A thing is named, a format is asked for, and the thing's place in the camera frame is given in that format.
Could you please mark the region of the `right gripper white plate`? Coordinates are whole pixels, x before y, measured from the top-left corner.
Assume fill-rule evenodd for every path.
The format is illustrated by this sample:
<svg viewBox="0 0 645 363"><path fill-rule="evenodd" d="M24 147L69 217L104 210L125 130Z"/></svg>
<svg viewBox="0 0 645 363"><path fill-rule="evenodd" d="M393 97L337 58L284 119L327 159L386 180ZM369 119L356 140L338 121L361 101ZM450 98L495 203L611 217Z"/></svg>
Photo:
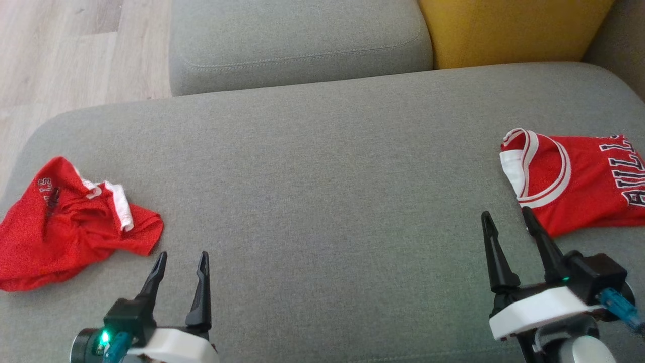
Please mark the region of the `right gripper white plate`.
<svg viewBox="0 0 645 363"><path fill-rule="evenodd" d="M530 207L522 207L522 216L538 248L545 282L565 282L569 271L562 251ZM482 212L481 223L491 292L518 288L521 281L498 242L490 212ZM606 363L606 345L596 336L594 316L603 311L599 304L583 303L569 288L557 287L509 304L489 324L495 340L518 340L524 363Z"/></svg>

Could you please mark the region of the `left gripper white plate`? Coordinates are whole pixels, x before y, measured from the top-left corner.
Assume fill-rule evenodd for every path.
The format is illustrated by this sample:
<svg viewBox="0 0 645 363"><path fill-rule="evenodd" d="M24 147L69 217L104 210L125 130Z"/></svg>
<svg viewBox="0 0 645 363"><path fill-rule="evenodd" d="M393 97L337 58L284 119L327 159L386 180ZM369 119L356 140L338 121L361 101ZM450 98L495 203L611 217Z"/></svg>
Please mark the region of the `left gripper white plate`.
<svg viewBox="0 0 645 363"><path fill-rule="evenodd" d="M166 251L160 253L136 299L155 304L167 258ZM212 311L207 251L201 253L196 276L198 284L185 324L192 331L209 332ZM125 363L220 363L220 359L216 349L205 338L175 328L158 328L145 347L132 347L127 352Z"/></svg>

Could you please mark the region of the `red basketball jersey white trim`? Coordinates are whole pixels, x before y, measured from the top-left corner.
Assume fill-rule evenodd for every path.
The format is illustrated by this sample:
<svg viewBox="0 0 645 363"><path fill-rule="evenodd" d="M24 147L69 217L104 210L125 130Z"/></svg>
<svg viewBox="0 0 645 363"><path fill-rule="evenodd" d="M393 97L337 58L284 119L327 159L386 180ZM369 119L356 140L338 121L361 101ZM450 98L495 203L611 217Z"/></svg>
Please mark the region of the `red basketball jersey white trim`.
<svg viewBox="0 0 645 363"><path fill-rule="evenodd" d="M645 226L645 160L622 134L546 136L516 128L500 163L521 207L552 237L595 227Z"/></svg>

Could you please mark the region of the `red basketball shorts white stripe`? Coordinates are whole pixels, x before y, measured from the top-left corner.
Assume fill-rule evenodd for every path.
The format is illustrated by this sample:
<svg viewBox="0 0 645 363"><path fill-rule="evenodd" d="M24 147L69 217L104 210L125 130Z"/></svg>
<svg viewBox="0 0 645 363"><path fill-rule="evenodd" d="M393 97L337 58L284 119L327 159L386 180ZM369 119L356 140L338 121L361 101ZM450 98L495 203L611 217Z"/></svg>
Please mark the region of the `red basketball shorts white stripe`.
<svg viewBox="0 0 645 363"><path fill-rule="evenodd" d="M66 282L118 250L147 257L163 230L160 214L129 202L122 185L53 158L0 223L0 291Z"/></svg>

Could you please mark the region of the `large grey sofa seat cushion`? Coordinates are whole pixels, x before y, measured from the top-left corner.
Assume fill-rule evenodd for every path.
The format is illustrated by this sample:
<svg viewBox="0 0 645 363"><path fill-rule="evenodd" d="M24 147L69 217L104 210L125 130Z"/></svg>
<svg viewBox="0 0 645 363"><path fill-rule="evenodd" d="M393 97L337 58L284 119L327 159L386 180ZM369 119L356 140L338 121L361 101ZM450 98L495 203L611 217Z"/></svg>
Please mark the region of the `large grey sofa seat cushion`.
<svg viewBox="0 0 645 363"><path fill-rule="evenodd" d="M235 90L62 113L33 133L0 219L55 156L161 214L154 316L184 324L210 255L222 363L523 363L498 342L490 211L522 283L543 280L498 149L516 127L624 134L645 102L587 64L511 64Z"/></svg>

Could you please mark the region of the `yellow sofa cushion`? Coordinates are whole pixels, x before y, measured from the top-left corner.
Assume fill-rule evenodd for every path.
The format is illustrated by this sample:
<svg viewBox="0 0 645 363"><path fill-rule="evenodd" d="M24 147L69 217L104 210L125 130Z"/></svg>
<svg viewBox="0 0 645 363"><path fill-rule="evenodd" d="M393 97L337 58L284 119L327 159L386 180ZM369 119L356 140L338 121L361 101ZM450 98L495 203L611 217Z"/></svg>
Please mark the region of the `yellow sofa cushion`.
<svg viewBox="0 0 645 363"><path fill-rule="evenodd" d="M434 67L580 62L615 0L418 0Z"/></svg>

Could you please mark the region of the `small grey sofa cushion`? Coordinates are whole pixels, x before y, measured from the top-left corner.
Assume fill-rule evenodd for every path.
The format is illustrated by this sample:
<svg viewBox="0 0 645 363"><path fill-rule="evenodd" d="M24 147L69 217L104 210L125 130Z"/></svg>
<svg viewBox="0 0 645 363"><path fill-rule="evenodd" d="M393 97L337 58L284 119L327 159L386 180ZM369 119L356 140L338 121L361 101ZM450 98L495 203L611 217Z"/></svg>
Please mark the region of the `small grey sofa cushion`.
<svg viewBox="0 0 645 363"><path fill-rule="evenodd" d="M173 0L173 96L432 69L417 0Z"/></svg>

